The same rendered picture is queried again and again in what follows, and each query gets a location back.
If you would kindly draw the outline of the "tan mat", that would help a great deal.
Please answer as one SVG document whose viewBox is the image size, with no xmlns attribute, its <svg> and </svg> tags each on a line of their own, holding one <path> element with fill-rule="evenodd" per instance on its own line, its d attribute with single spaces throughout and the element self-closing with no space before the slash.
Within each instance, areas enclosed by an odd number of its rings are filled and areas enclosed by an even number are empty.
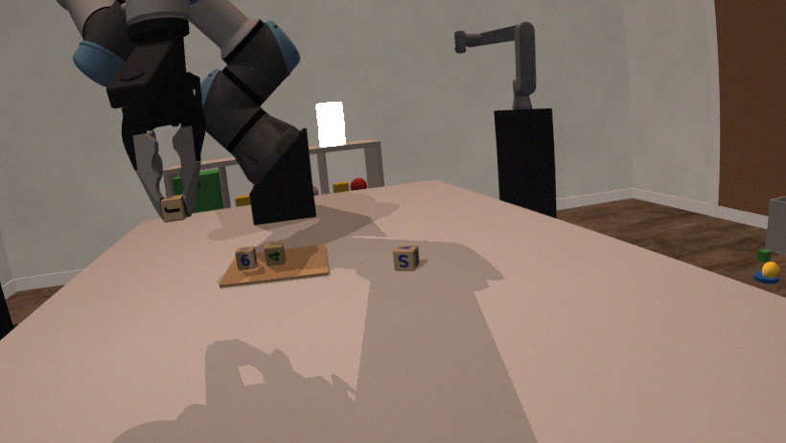
<svg viewBox="0 0 786 443">
<path fill-rule="evenodd" d="M 284 265 L 266 265 L 265 252 L 256 252 L 255 268 L 238 270 L 236 255 L 220 281 L 220 288 L 262 284 L 329 275 L 325 245 L 285 249 Z"/>
</svg>

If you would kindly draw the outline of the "wooden letter block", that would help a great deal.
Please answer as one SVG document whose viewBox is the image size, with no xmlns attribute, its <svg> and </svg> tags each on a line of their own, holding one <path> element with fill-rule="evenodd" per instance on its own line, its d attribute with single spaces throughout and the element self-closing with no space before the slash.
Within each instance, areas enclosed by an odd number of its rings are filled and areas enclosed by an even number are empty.
<svg viewBox="0 0 786 443">
<path fill-rule="evenodd" d="M 266 265 L 268 267 L 284 265 L 286 262 L 283 243 L 266 244 L 265 255 L 266 255 Z"/>
<path fill-rule="evenodd" d="M 188 217 L 182 195 L 166 197 L 160 202 L 164 222 L 183 221 Z"/>
<path fill-rule="evenodd" d="M 238 247 L 235 254 L 238 270 L 255 268 L 257 266 L 257 257 L 254 245 Z"/>
<path fill-rule="evenodd" d="M 395 270 L 415 270 L 419 265 L 419 248 L 417 245 L 399 245 L 393 251 Z"/>
</svg>

